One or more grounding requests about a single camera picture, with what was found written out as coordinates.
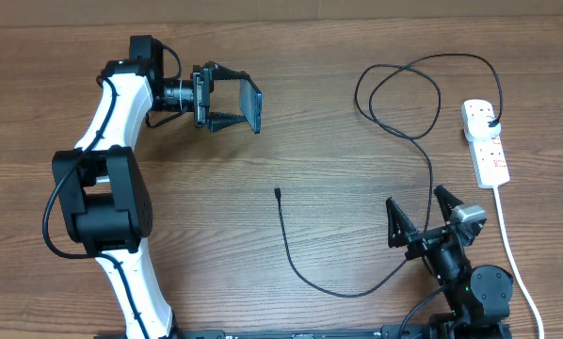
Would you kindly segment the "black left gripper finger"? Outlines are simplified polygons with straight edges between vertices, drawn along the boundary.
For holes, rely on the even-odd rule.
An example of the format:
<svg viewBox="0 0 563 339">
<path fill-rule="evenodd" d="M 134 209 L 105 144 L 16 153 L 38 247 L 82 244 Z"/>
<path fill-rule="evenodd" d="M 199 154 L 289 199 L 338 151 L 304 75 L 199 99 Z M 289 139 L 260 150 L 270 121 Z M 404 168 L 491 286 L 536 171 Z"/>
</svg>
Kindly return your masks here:
<svg viewBox="0 0 563 339">
<path fill-rule="evenodd" d="M 211 132 L 220 131 L 226 127 L 246 122 L 247 119 L 243 115 L 235 115 L 223 112 L 211 112 L 207 119 L 207 125 Z"/>
<path fill-rule="evenodd" d="M 214 61 L 209 61 L 207 63 L 207 68 L 210 69 L 210 78 L 213 81 L 218 80 L 242 80 L 242 79 L 249 79 L 250 75 L 245 71 L 235 71 L 229 69 L 225 66 L 222 66 L 219 63 Z"/>
</svg>

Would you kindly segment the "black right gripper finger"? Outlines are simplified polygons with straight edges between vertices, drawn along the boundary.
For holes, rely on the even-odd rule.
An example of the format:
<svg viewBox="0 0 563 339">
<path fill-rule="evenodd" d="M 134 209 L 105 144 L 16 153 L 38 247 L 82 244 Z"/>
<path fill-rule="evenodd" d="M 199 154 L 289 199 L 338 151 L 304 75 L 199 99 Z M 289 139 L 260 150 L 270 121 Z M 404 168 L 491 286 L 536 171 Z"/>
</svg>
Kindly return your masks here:
<svg viewBox="0 0 563 339">
<path fill-rule="evenodd" d="M 457 206 L 462 205 L 462 200 L 458 199 L 442 185 L 436 186 L 433 193 L 441 207 L 443 219 L 449 220 L 453 210 Z"/>
<path fill-rule="evenodd" d="M 386 200 L 388 217 L 388 245 L 390 248 L 407 246 L 410 239 L 418 234 L 409 217 L 393 198 Z"/>
</svg>

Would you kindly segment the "blue Galaxy smartphone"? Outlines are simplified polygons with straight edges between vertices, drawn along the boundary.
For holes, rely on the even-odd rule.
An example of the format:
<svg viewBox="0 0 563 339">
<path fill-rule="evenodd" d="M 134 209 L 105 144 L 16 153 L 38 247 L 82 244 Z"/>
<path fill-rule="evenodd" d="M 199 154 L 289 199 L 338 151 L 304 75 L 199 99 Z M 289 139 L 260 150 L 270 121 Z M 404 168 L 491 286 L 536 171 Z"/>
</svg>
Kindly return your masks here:
<svg viewBox="0 0 563 339">
<path fill-rule="evenodd" d="M 249 77 L 240 80 L 239 104 L 254 134 L 261 132 L 263 94 Z"/>
</svg>

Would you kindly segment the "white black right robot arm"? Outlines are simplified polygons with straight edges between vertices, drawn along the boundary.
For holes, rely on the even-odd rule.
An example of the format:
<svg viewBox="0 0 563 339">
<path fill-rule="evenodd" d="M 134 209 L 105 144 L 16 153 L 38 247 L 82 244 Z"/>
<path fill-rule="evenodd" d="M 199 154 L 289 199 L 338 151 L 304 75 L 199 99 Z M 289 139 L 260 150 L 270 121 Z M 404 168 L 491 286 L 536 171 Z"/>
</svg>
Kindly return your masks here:
<svg viewBox="0 0 563 339">
<path fill-rule="evenodd" d="M 499 266 L 471 266 L 465 249 L 487 221 L 478 204 L 465 203 L 443 186 L 434 189 L 445 224 L 420 232 L 397 202 L 386 200 L 388 245 L 407 249 L 408 261 L 424 258 L 439 289 L 422 300 L 399 325 L 380 328 L 383 338 L 509 338 L 513 276 Z M 450 311 L 432 315 L 424 325 L 409 323 L 431 299 L 444 295 Z"/>
</svg>

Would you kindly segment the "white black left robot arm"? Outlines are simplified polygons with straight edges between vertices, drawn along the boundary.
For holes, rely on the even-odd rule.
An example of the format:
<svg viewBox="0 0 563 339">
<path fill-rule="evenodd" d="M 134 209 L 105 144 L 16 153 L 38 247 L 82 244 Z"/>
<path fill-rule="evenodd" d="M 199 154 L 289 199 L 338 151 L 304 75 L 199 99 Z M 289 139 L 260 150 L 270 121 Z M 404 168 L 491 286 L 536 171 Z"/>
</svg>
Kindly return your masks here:
<svg viewBox="0 0 563 339">
<path fill-rule="evenodd" d="M 129 56 L 110 60 L 97 77 L 103 90 L 87 132 L 68 151 L 55 153 L 56 186 L 42 217 L 42 236 L 55 255 L 49 217 L 58 202 L 70 239 L 83 245 L 81 259 L 105 272 L 125 320 L 124 338 L 179 338 L 182 332 L 157 281 L 149 251 L 153 206 L 135 148 L 153 112 L 173 119 L 186 112 L 211 132 L 246 122 L 261 130 L 263 95 L 250 75 L 214 61 L 195 66 L 189 79 L 164 74 L 169 47 L 151 35 L 133 36 Z"/>
</svg>

